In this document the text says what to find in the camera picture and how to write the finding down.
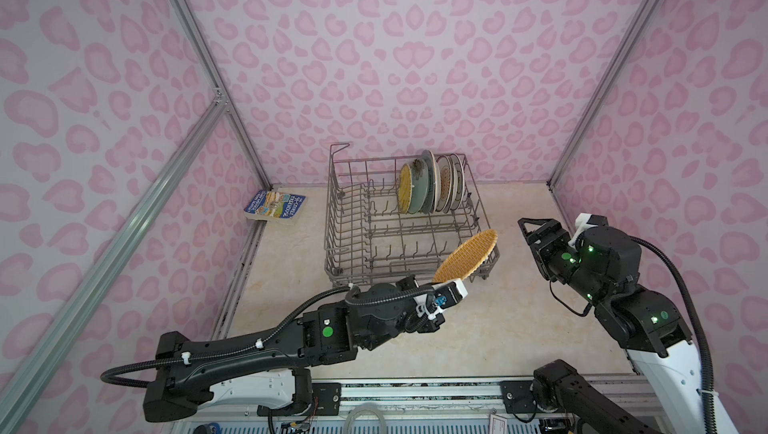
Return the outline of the grey-blue plate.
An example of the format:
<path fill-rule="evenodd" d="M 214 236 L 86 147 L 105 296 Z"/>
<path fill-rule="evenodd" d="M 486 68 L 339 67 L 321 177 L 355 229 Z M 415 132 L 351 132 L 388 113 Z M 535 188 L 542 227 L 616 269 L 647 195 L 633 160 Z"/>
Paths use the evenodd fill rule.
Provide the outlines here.
<path fill-rule="evenodd" d="M 422 212 L 430 214 L 434 212 L 436 208 L 437 200 L 439 199 L 439 190 L 440 190 L 440 180 L 439 180 L 439 170 L 438 165 L 436 161 L 436 157 L 434 153 L 429 150 L 423 150 L 421 154 L 421 158 L 425 161 L 427 165 L 427 175 L 428 175 L 428 190 L 427 195 L 424 201 L 424 204 L 422 205 Z"/>

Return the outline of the green bamboo woven tray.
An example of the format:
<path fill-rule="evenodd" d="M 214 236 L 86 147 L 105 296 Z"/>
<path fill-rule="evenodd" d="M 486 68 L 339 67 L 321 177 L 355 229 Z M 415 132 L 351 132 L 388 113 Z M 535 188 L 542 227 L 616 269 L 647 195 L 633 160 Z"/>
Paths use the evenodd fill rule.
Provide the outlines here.
<path fill-rule="evenodd" d="M 400 213 L 409 212 L 412 200 L 413 178 L 411 164 L 406 162 L 400 169 L 399 182 L 397 188 L 398 210 Z"/>

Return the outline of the cream floral plate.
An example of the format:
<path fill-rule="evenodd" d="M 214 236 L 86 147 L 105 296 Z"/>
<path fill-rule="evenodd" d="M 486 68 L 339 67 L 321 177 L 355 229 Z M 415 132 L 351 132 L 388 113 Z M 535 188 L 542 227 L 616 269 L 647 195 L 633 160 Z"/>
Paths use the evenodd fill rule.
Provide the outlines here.
<path fill-rule="evenodd" d="M 450 209 L 456 210 L 461 204 L 461 174 L 459 173 L 459 156 L 455 153 L 450 155 L 451 166 L 453 171 L 453 191 Z"/>

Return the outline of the orange woven round tray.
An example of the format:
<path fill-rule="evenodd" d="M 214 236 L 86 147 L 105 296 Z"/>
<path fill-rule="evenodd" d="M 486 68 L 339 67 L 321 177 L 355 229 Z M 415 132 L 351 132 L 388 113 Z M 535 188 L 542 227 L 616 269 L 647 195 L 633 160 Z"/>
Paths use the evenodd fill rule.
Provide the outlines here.
<path fill-rule="evenodd" d="M 432 282 L 439 284 L 455 279 L 466 279 L 489 258 L 497 242 L 498 233 L 494 229 L 475 234 L 459 245 L 441 263 Z"/>

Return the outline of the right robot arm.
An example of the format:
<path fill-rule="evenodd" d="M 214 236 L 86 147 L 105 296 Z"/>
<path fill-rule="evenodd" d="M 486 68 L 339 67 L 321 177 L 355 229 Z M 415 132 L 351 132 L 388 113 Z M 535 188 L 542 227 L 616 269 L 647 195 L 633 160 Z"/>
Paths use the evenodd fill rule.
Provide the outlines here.
<path fill-rule="evenodd" d="M 712 353 L 692 296 L 678 268 L 652 243 L 582 213 L 569 233 L 553 218 L 521 218 L 518 226 L 540 274 L 586 300 L 645 377 L 677 433 L 734 433 L 737 428 L 714 387 Z M 684 307 L 639 282 L 643 250 L 670 271 Z"/>

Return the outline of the pale green plate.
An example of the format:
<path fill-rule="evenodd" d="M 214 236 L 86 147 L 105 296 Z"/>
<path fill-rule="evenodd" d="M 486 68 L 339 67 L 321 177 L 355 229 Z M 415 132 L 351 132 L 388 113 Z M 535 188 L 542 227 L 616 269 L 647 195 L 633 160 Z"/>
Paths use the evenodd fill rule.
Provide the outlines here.
<path fill-rule="evenodd" d="M 429 175 L 426 162 L 418 158 L 410 164 L 411 168 L 411 200 L 408 207 L 410 214 L 416 214 L 424 206 L 429 187 Z"/>

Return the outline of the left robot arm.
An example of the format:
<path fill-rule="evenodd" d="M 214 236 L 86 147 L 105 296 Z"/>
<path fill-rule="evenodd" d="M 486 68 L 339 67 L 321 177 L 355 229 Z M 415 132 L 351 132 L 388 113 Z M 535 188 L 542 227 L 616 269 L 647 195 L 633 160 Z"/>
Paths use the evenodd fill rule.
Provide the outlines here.
<path fill-rule="evenodd" d="M 326 303 L 338 292 L 344 299 Z M 318 294 L 276 327 L 214 341 L 192 341 L 178 331 L 160 337 L 156 378 L 143 412 L 153 423 L 181 420 L 213 400 L 214 385 L 265 371 L 297 371 L 349 362 L 403 333 L 432 333 L 444 312 L 467 295 L 462 281 L 418 285 L 413 277 L 367 291 L 342 287 Z"/>

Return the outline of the white plate orange sunburst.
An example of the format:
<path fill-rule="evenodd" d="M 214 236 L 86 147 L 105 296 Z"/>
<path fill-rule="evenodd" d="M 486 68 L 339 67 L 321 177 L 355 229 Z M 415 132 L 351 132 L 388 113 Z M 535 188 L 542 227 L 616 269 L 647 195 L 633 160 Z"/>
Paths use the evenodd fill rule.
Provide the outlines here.
<path fill-rule="evenodd" d="M 439 156 L 437 158 L 437 167 L 440 181 L 440 196 L 436 203 L 436 211 L 446 212 L 453 191 L 453 167 L 451 158 L 448 155 Z"/>

